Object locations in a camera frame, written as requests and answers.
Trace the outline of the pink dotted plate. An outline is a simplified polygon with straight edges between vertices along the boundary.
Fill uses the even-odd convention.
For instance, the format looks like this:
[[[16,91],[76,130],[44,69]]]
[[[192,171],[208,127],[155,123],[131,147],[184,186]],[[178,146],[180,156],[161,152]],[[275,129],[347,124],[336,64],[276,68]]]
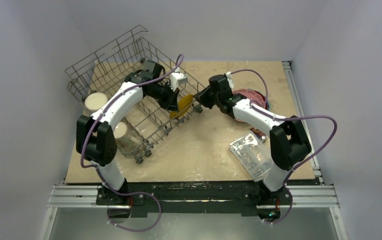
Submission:
[[[239,117],[243,116],[243,110],[248,110],[250,108],[249,103],[252,102],[254,105],[257,105],[261,107],[262,109],[268,109],[269,104],[266,103],[266,99],[264,95],[259,93],[258,91],[252,90],[252,89],[238,89],[234,90],[233,94],[241,94],[243,95],[246,100],[242,99],[240,100],[233,108],[233,115],[235,117],[235,120],[241,123],[245,123],[246,121],[241,120]]]

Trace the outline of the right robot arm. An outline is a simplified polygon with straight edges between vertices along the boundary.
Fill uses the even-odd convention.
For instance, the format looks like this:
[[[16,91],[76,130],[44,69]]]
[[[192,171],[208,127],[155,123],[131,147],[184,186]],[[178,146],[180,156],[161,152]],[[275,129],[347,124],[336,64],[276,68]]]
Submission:
[[[222,113],[250,124],[270,139],[273,166],[262,180],[265,186],[259,190],[259,196],[267,204],[276,200],[291,169],[312,151],[302,121],[296,116],[275,115],[243,94],[233,93],[225,74],[210,77],[209,85],[194,99],[209,109],[217,106]]]

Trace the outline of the yellow black saucer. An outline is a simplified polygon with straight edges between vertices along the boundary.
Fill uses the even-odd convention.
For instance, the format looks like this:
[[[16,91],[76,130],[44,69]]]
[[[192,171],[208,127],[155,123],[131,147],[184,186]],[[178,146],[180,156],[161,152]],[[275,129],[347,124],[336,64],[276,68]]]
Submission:
[[[170,119],[179,119],[191,108],[193,95],[188,94],[178,102],[178,110],[170,113]]]

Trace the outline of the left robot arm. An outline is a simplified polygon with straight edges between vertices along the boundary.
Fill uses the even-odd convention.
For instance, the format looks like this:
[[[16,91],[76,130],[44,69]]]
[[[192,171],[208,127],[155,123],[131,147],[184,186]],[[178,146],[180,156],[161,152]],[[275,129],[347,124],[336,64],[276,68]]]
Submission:
[[[170,83],[160,82],[174,73],[180,64],[179,59],[175,67],[167,71],[154,61],[145,61],[141,69],[125,77],[120,89],[102,108],[90,116],[81,115],[76,122],[76,151],[80,154],[80,165],[97,171],[103,186],[109,189],[109,199],[117,205],[126,202],[130,193],[123,188],[126,178],[114,162],[117,149],[115,127],[145,97],[155,99],[162,109],[177,111],[178,90]]]

